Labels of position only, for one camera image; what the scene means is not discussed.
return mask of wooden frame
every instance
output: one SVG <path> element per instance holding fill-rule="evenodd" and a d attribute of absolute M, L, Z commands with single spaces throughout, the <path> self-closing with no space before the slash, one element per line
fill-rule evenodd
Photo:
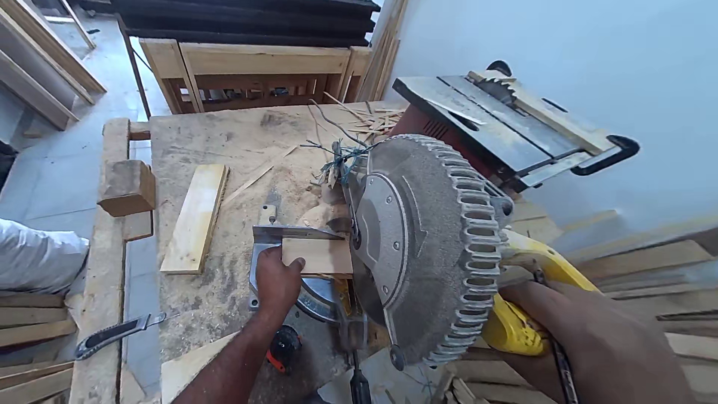
<path fill-rule="evenodd" d="M 351 102 L 370 56 L 367 47 L 198 44 L 163 39 L 140 39 L 140 44 L 173 114 L 304 105 L 310 98 L 318 104 L 332 103 L 324 91 Z M 278 87 L 289 94 L 270 95 Z M 227 88 L 262 95 L 208 99 L 209 90 Z"/>

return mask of workbench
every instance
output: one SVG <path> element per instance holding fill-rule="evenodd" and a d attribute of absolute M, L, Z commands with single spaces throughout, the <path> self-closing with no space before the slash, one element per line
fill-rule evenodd
<path fill-rule="evenodd" d="M 398 107 L 383 101 L 371 104 L 373 109 Z M 366 109 L 364 103 L 348 106 Z M 351 127 L 358 122 L 356 116 L 339 105 L 322 105 L 322 110 L 337 123 L 349 123 L 343 126 Z M 201 275 L 159 274 L 161 308 L 168 316 L 179 314 L 159 325 L 162 362 L 241 330 L 252 316 L 249 309 L 252 226 L 258 222 L 262 205 L 277 206 L 279 223 L 298 224 L 302 214 L 320 202 L 320 187 L 310 184 L 310 180 L 319 175 L 330 154 L 298 147 L 283 159 L 277 157 L 288 147 L 306 144 L 307 139 L 326 147 L 339 138 L 343 138 L 343 144 L 353 143 L 326 122 L 316 106 L 153 116 L 149 125 L 114 119 L 105 126 L 103 137 L 103 171 L 108 161 L 127 158 L 127 139 L 151 139 L 151 168 L 157 181 L 154 211 L 157 268 L 198 165 L 224 164 L 229 168 L 225 188 L 228 196 L 253 177 L 258 167 L 274 161 L 267 174 L 220 207 Z M 124 242 L 129 239 L 125 221 L 130 216 L 114 218 L 101 208 L 97 211 L 79 338 L 123 320 Z M 298 331 L 304 346 L 290 376 L 280 375 L 265 363 L 252 393 L 253 402 L 299 399 L 348 368 L 345 354 L 338 350 L 337 332 L 331 325 L 310 318 L 297 307 L 290 311 L 285 323 Z M 370 329 L 370 337 L 373 334 L 376 332 Z M 104 403 L 121 395 L 118 391 L 121 386 L 117 388 L 121 377 L 121 356 L 117 354 L 121 354 L 121 348 L 117 345 L 78 362 L 71 403 Z"/>

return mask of person's hand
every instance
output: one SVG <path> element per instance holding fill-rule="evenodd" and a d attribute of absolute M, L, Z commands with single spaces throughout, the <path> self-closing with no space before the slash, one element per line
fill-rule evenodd
<path fill-rule="evenodd" d="M 304 258 L 297 258 L 287 267 L 281 261 L 281 247 L 272 247 L 257 257 L 257 294 L 259 310 L 281 316 L 284 320 L 289 309 L 297 302 L 302 287 L 300 272 Z"/>
<path fill-rule="evenodd" d="M 618 302 L 564 283 L 502 288 L 564 346 L 581 404 L 694 403 L 677 358 L 655 319 L 628 313 Z M 526 381 L 564 403 L 553 354 L 500 352 Z"/>

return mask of saw blade guard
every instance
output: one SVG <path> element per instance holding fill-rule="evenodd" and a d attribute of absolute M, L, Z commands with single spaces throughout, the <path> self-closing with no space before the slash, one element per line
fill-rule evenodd
<path fill-rule="evenodd" d="M 358 178 L 351 244 L 362 307 L 406 364 L 457 359 L 493 307 L 505 218 L 494 206 L 510 199 L 450 146 L 418 134 L 377 144 Z"/>

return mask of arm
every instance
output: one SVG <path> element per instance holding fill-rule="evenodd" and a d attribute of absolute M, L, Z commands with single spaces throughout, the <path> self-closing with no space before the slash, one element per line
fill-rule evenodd
<path fill-rule="evenodd" d="M 660 326 L 628 313 L 617 301 L 563 283 L 502 288 L 564 347 L 581 404 L 695 403 Z M 564 402 L 552 354 L 499 353 L 534 387 Z"/>
<path fill-rule="evenodd" d="M 297 258 L 288 267 L 282 264 L 281 247 L 259 253 L 259 311 L 173 403 L 247 402 L 269 344 L 297 301 L 303 267 L 303 258 Z"/>

